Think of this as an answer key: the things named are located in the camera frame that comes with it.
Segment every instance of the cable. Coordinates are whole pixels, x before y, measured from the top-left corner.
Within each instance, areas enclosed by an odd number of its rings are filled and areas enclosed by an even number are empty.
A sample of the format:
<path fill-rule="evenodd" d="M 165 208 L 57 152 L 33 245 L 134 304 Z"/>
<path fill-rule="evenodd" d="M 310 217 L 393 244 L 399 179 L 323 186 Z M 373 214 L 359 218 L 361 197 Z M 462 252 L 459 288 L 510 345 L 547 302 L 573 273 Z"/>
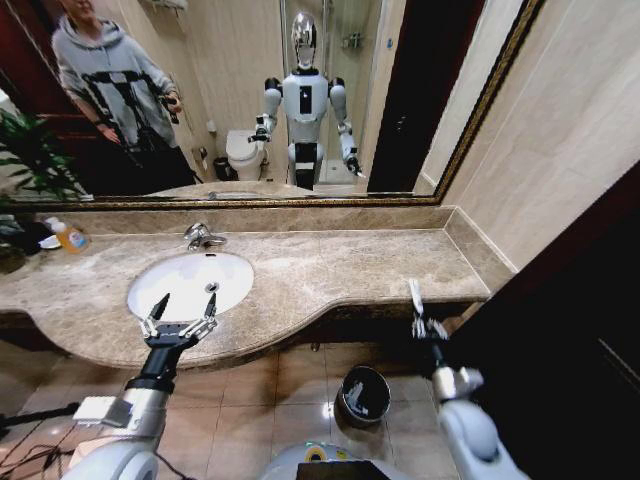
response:
<path fill-rule="evenodd" d="M 5 455 L 5 457 L 2 459 L 2 461 L 0 462 L 0 468 L 2 468 L 2 467 L 4 467 L 4 466 L 6 466 L 6 465 L 4 464 L 4 462 L 6 462 L 7 460 L 9 460 L 9 457 L 13 454 L 13 452 L 15 452 L 15 451 L 20 447 L 20 445 L 22 445 L 22 444 L 25 442 L 25 440 L 26 440 L 27 438 L 29 438 L 29 435 L 31 435 L 33 432 L 35 432 L 35 431 L 38 429 L 38 427 L 39 427 L 40 425 L 42 425 L 42 423 L 43 423 L 43 422 L 44 422 L 44 420 L 40 420 L 38 423 L 36 423 L 36 425 L 35 425 L 31 430 L 29 430 L 29 432 L 28 432 L 24 437 L 22 437 L 22 439 L 21 439 L 18 443 L 16 443 L 16 444 L 11 448 L 11 450 L 9 450 L 9 453 L 7 453 L 7 454 Z"/>
<path fill-rule="evenodd" d="M 11 474 L 17 470 L 18 468 L 22 467 L 23 465 L 26 465 L 28 463 L 31 463 L 35 460 L 38 460 L 40 458 L 46 457 L 46 460 L 44 462 L 44 465 L 42 466 L 42 469 L 40 470 L 41 473 L 44 473 L 51 465 L 53 465 L 53 462 L 57 461 L 57 465 L 58 465 L 58 478 L 62 477 L 62 461 L 61 458 L 65 455 L 71 455 L 73 454 L 73 452 L 75 451 L 74 449 L 71 450 L 67 450 L 67 451 L 63 451 L 60 449 L 60 445 L 62 444 L 62 442 L 64 442 L 67 437 L 71 434 L 71 432 L 73 432 L 73 430 L 76 428 L 76 424 L 73 424 L 71 426 L 71 428 L 67 431 L 67 433 L 64 434 L 64 436 L 60 439 L 60 441 L 55 444 L 55 445 L 42 445 L 42 444 L 38 444 L 38 445 L 34 445 L 32 446 L 27 453 L 25 453 L 22 458 L 16 462 L 13 463 L 9 463 L 9 464 L 4 464 L 4 462 L 9 458 L 9 455 L 11 455 L 16 448 L 22 444 L 24 442 L 24 440 L 26 440 L 26 438 L 33 433 L 33 431 L 40 426 L 40 424 L 43 422 L 44 420 L 42 420 L 38 425 L 36 425 L 35 428 L 33 428 L 31 430 L 31 432 L 29 432 L 29 434 L 27 434 L 18 445 L 14 446 L 11 451 L 9 452 L 9 454 L 4 458 L 4 460 L 2 461 L 2 463 L 0 464 L 0 466 L 3 467 L 9 467 L 9 470 L 0 473 L 0 480 L 5 480 L 5 479 L 9 479 L 11 477 Z M 42 452 L 38 452 L 36 454 L 31 455 L 31 453 L 37 449 L 37 448 L 44 448 L 45 450 L 43 450 Z"/>
<path fill-rule="evenodd" d="M 166 458 L 164 458 L 162 455 L 160 455 L 158 452 L 153 452 L 153 454 L 158 457 L 160 460 L 162 460 L 162 462 L 169 468 L 169 470 L 171 470 L 173 473 L 175 473 L 176 475 L 178 475 L 180 477 L 180 480 L 197 480 L 193 477 L 187 477 L 184 473 L 180 472 L 179 470 L 176 470 L 176 468 L 171 465 L 169 463 L 169 460 L 167 460 Z"/>

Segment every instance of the chrome robot head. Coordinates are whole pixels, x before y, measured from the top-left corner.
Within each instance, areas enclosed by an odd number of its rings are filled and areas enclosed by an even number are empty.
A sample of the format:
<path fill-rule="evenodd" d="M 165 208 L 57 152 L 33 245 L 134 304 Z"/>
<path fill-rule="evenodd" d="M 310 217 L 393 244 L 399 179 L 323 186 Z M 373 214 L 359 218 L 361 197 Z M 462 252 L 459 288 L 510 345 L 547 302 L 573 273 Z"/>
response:
<path fill-rule="evenodd" d="M 297 14 L 291 26 L 291 41 L 298 59 L 298 68 L 301 70 L 309 70 L 313 67 L 316 40 L 317 34 L 313 17 L 308 13 Z"/>

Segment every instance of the mirror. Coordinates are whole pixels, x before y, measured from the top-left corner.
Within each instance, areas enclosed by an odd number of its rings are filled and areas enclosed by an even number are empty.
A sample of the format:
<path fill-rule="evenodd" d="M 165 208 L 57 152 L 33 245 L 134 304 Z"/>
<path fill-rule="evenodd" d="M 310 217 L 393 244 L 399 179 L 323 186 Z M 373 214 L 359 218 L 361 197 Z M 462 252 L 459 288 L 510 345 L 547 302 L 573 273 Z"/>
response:
<path fill-rule="evenodd" d="M 0 194 L 32 202 L 433 197 L 513 21 L 485 39 L 484 0 L 6 4 Z"/>

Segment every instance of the hood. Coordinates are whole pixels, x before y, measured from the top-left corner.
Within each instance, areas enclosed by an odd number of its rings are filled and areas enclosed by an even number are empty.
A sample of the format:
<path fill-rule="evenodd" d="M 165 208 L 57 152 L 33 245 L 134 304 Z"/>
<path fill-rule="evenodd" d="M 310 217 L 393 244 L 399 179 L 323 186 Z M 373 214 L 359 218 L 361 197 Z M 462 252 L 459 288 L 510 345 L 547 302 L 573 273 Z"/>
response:
<path fill-rule="evenodd" d="M 79 35 L 78 32 L 76 32 L 76 30 L 71 26 L 69 17 L 67 17 L 66 15 L 64 15 L 60 19 L 60 31 L 73 43 L 88 50 L 110 47 L 122 40 L 122 38 L 124 37 L 124 30 L 122 30 L 122 28 L 120 28 L 117 23 L 102 18 L 100 18 L 99 20 L 100 23 L 102 23 L 102 35 L 97 40 L 91 41 L 83 37 L 82 35 Z"/>

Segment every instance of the mirror frame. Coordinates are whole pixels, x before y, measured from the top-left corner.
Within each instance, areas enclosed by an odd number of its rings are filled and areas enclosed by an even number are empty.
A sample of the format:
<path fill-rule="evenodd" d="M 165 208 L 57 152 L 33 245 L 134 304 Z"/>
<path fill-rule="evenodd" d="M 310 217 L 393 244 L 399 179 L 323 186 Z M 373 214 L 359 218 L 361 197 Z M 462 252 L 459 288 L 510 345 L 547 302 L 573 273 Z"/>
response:
<path fill-rule="evenodd" d="M 220 208 L 274 207 L 394 207 L 440 205 L 478 134 L 502 83 L 507 77 L 531 26 L 545 0 L 523 0 L 480 96 L 447 162 L 433 195 L 414 196 L 411 192 L 369 193 L 345 197 L 301 197 L 281 199 L 191 200 L 171 197 L 99 196 L 92 201 L 11 202 L 0 212 L 109 211 L 109 210 L 195 210 Z"/>

